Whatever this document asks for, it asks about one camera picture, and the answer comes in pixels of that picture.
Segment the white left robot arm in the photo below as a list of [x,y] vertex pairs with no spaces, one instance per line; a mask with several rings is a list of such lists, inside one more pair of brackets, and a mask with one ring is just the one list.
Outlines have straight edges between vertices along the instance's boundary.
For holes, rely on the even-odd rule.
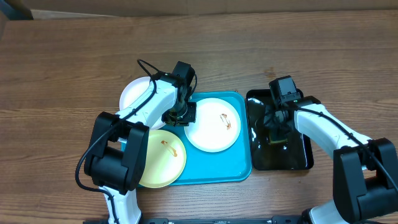
[[150,75],[148,89],[116,114],[100,113],[88,149],[80,158],[78,186],[105,196],[109,223],[139,223],[135,189],[144,173],[149,131],[158,119],[168,125],[195,122],[196,104],[188,99],[197,81],[193,70]]

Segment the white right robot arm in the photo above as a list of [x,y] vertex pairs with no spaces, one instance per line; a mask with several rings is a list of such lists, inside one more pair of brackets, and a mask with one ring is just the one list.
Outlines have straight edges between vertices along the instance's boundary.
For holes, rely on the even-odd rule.
[[302,223],[366,223],[397,211],[397,152],[390,140],[357,133],[312,96],[266,106],[261,120],[277,136],[303,134],[333,160],[333,198],[304,211]]

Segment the yellow plate with sauce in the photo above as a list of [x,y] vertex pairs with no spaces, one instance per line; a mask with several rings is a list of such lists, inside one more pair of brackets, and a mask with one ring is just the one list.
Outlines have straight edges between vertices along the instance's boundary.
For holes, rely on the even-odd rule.
[[146,165],[139,184],[147,188],[170,185],[182,174],[187,161],[183,142],[165,130],[149,132]]

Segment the white plate with sauce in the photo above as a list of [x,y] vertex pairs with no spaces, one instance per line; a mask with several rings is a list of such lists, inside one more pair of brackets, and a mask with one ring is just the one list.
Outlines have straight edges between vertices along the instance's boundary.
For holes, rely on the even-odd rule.
[[238,139],[241,119],[237,110],[225,100],[205,98],[197,102],[196,120],[184,128],[192,145],[205,152],[221,152]]

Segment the green and yellow sponge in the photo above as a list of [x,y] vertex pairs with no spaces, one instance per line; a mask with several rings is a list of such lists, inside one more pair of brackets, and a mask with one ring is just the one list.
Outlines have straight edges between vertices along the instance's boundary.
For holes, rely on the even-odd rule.
[[287,141],[286,135],[278,135],[274,133],[269,134],[269,144],[280,144]]

